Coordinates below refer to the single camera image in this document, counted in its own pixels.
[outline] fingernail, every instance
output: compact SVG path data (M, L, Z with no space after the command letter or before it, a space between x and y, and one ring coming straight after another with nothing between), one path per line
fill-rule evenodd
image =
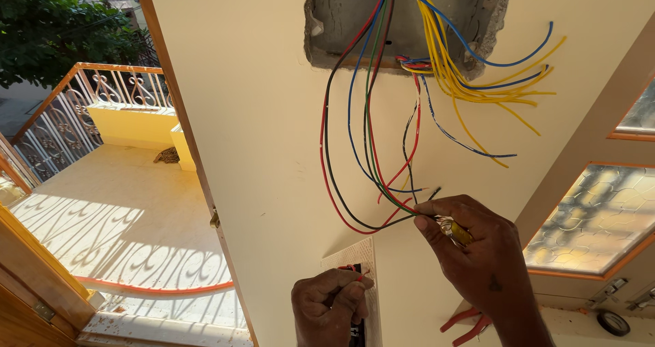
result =
M425 228L428 227L428 221L425 220L423 217L415 217L414 218L414 225L416 228L418 228L420 231L424 231Z
M350 296L352 296L355 299L361 299L362 296L364 296L364 284L361 282L357 282L355 284L355 287L350 289Z

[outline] metal electrical box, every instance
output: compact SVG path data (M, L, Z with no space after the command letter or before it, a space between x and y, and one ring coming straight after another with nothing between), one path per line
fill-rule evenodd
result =
M495 34L503 26L507 0L432 1L463 34L471 48L477 49L476 52L483 57L491 53ZM340 54L365 24L377 2L378 0L307 0L307 59L316 67L334 67ZM480 74L482 64L477 65L475 59L465 56L466 50L452 28L446 29L446 37L450 56L458 69L468 73L469 78ZM360 41L350 58L357 58L362 44L363 41ZM388 68L394 67L395 55L402 54L412 58L428 56L423 21L416 0L396 0L384 53L386 62L383 67ZM370 53L365 53L365 58L370 58ZM345 61L345 65L354 64L355 61Z

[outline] green leaves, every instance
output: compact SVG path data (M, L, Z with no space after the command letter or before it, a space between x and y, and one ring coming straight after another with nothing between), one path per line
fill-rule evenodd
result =
M143 31L118 9L78 0L0 0L0 86L54 86L76 62L134 64Z

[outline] hand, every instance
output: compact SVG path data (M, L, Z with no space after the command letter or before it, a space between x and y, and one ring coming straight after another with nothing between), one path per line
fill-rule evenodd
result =
M443 275L471 305L493 320L504 346L551 346L536 306L519 233L512 222L467 195L432 200L414 207L414 224L439 259ZM451 217L475 239L457 247L426 215ZM522 333L536 338L529 344Z
M301 279L291 291L298 347L348 347L350 322L368 317L364 291L373 281L350 270L330 269Z

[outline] pliers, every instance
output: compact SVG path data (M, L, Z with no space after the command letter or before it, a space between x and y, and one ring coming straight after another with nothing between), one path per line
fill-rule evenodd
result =
M439 331L441 331L443 333L443 332L447 331L448 329L450 329L452 326L454 326L454 324L456 322L461 321L461 320L463 320L465 318L472 318L472 317L480 315L480 314L482 314L482 313L480 311L478 311L478 309L476 309L474 307L471 307L471 309L468 309L468 310L466 310L464 312L461 312L461 313L455 315L454 317L450 318L450 320L448 320L448 322L446 324L444 324L439 329ZM474 326L473 329L471 329L470 332L468 332L467 334L462 335L461 337L459 337L459 338L457 338L456 340L453 341L453 347L460 346L461 344L470 341L471 339L473 339L473 337L475 337L475 336L479 335L480 333L484 332L485 329L487 329L487 327L490 326L491 324L492 324L491 319L489 319L489 317L487 317L486 315L482 315L482 317L480 317L480 320L478 320L476 326Z

